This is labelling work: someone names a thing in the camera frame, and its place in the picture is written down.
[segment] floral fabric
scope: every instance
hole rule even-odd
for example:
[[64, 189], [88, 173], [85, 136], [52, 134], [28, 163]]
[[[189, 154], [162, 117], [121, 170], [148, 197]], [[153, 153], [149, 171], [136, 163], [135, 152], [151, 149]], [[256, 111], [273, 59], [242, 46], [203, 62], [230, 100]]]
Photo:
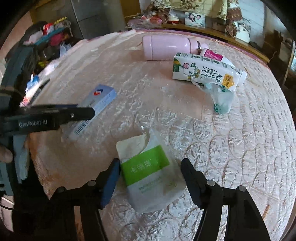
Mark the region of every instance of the floral fabric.
[[242, 20], [242, 11], [238, 0], [227, 0], [226, 31], [231, 37], [237, 35], [237, 28], [234, 21]]
[[173, 8], [226, 20], [227, 0], [153, 0], [157, 8]]

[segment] barcode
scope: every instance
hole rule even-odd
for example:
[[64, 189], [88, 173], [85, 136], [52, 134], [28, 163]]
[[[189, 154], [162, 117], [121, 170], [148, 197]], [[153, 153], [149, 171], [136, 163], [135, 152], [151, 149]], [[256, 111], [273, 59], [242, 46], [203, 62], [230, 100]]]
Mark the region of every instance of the barcode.
[[86, 125], [89, 123], [89, 120], [84, 120], [81, 125], [77, 128], [77, 130], [75, 131], [76, 135], [79, 135], [83, 129], [86, 127]]

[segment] human hand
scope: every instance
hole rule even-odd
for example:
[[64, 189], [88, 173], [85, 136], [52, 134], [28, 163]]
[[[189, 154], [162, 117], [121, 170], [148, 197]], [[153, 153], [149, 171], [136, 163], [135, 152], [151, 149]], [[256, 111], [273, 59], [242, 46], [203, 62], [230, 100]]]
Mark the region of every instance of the human hand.
[[0, 145], [0, 162], [10, 163], [12, 162], [13, 155], [10, 150]]

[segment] embossed pattern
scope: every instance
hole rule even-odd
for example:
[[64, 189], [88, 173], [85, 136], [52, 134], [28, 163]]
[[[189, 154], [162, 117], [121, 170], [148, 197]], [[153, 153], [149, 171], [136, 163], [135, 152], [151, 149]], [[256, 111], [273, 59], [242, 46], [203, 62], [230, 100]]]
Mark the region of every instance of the embossed pattern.
[[[75, 143], [61, 142], [58, 131], [31, 135], [35, 169], [46, 193], [94, 179], [117, 156], [116, 141], [134, 135], [137, 125], [153, 126], [178, 158], [188, 157], [208, 179], [229, 188], [245, 185], [271, 240], [280, 240], [296, 195], [296, 133], [271, 71], [235, 47], [204, 39], [213, 51], [249, 72], [237, 88], [230, 113], [216, 115], [208, 96], [190, 83], [171, 79], [171, 61], [142, 60], [144, 34], [159, 32], [130, 31], [84, 40], [49, 76], [51, 82], [38, 104], [79, 103], [99, 83], [113, 86], [118, 96]], [[195, 111], [199, 103], [202, 115]], [[101, 215], [110, 240], [187, 241], [202, 211], [186, 189], [164, 210], [136, 213], [120, 180]], [[226, 215], [224, 207], [218, 240], [225, 234]]]

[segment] couple photo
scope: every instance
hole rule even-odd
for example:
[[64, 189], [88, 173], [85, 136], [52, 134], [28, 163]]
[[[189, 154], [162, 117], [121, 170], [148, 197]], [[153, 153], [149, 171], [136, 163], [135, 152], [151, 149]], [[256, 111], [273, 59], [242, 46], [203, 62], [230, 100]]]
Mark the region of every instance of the couple photo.
[[196, 27], [205, 27], [205, 15], [198, 14], [198, 13], [185, 13], [185, 24], [190, 26]]

